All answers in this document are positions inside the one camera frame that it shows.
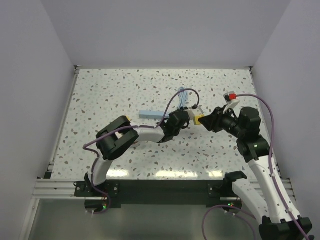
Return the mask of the small yellow plug adapter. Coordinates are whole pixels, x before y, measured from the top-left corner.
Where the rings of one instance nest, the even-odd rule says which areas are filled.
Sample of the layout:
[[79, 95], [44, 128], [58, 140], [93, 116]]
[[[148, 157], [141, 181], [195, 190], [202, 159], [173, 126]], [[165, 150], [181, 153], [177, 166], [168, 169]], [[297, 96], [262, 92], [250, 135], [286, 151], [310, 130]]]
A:
[[201, 125], [202, 123], [200, 122], [200, 119], [203, 118], [205, 115], [204, 114], [199, 114], [199, 115], [195, 115], [193, 117], [193, 123], [198, 126]]

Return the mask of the light blue power strip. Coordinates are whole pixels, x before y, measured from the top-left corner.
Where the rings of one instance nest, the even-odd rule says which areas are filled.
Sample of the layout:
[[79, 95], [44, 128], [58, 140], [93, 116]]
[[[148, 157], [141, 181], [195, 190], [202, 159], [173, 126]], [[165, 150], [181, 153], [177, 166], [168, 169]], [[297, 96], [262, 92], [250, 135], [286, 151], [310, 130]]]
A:
[[161, 120], [164, 114], [165, 113], [162, 111], [152, 111], [152, 110], [140, 110], [138, 112], [140, 119]]

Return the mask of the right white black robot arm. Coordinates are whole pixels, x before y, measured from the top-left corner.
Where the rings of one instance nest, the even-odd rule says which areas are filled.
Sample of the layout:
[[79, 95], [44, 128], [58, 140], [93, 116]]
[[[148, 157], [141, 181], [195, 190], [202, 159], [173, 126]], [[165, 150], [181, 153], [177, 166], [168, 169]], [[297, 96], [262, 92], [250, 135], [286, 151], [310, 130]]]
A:
[[237, 196], [248, 207], [259, 224], [263, 240], [312, 240], [308, 235], [312, 223], [302, 217], [290, 199], [270, 153], [270, 145], [260, 134], [261, 118], [257, 109], [244, 107], [239, 116], [232, 109], [217, 107], [198, 120], [208, 131], [226, 131], [236, 137], [237, 149], [254, 173], [259, 194], [241, 171], [225, 174], [222, 190]]

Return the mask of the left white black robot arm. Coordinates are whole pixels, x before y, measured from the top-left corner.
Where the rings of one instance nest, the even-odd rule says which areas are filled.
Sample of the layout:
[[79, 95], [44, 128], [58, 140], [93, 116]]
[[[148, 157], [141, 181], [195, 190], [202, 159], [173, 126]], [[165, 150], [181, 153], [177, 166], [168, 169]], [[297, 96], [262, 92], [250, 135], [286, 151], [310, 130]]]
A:
[[190, 120], [190, 111], [186, 109], [175, 110], [157, 126], [133, 125], [126, 116], [118, 117], [98, 132], [95, 140], [82, 147], [97, 155], [91, 171], [87, 173], [86, 191], [92, 196], [99, 196], [104, 190], [112, 161], [120, 158], [134, 143], [169, 142], [189, 126]]

